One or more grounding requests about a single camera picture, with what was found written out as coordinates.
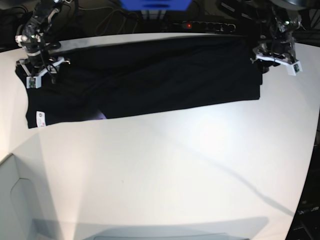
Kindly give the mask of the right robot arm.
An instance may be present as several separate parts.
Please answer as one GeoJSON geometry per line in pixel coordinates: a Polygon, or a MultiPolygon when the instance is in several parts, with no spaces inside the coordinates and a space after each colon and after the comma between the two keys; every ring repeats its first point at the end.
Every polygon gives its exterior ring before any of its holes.
{"type": "Polygon", "coordinates": [[[26,58],[16,61],[16,67],[24,70],[27,80],[35,82],[49,75],[56,81],[60,64],[65,63],[63,57],[52,57],[51,51],[61,48],[61,43],[51,36],[50,29],[63,6],[70,0],[41,0],[27,22],[19,27],[15,41],[26,54],[26,58]]]}

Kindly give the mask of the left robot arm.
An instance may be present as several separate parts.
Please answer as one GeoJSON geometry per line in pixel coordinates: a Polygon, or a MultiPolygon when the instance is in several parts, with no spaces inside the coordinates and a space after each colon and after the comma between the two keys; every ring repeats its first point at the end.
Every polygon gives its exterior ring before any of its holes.
{"type": "Polygon", "coordinates": [[[264,74],[270,67],[283,65],[295,76],[302,72],[296,57],[294,31],[302,17],[293,5],[283,0],[219,0],[219,10],[238,21],[237,28],[247,37],[252,49],[251,62],[264,74]]]}

